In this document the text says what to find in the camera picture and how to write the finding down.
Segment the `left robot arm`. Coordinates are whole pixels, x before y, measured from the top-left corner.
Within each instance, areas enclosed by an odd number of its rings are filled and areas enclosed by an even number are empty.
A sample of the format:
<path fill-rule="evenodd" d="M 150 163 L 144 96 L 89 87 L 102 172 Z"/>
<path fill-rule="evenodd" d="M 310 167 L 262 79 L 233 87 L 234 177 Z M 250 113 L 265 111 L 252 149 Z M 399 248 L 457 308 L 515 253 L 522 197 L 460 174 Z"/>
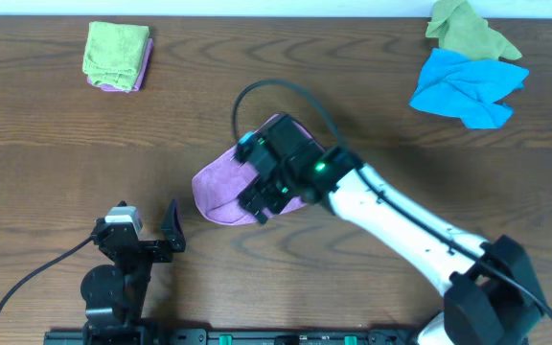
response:
<path fill-rule="evenodd" d="M 91 269 L 80 294 L 87 322 L 84 344 L 168 344 L 169 333 L 142 317 L 152 266 L 170 263 L 185 250 L 177 202 L 172 200 L 161 224 L 162 240 L 140 239 L 143 228 L 134 206 L 120 202 L 96 220 L 90 240 L 111 261 Z"/>

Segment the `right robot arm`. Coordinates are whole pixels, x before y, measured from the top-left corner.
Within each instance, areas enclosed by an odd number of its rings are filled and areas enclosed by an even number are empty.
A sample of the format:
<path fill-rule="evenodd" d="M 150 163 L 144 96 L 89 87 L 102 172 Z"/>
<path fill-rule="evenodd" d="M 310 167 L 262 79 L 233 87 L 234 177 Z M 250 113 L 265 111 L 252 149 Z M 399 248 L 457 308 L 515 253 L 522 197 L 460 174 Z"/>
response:
<path fill-rule="evenodd" d="M 523 247 L 490 242 L 430 213 L 343 146 L 323 148 L 281 114 L 236 139 L 235 159 L 257 172 L 239 204 L 259 223 L 293 198 L 319 204 L 364 229 L 413 265 L 437 290 L 443 309 L 412 344 L 524 344 L 548 314 Z"/>

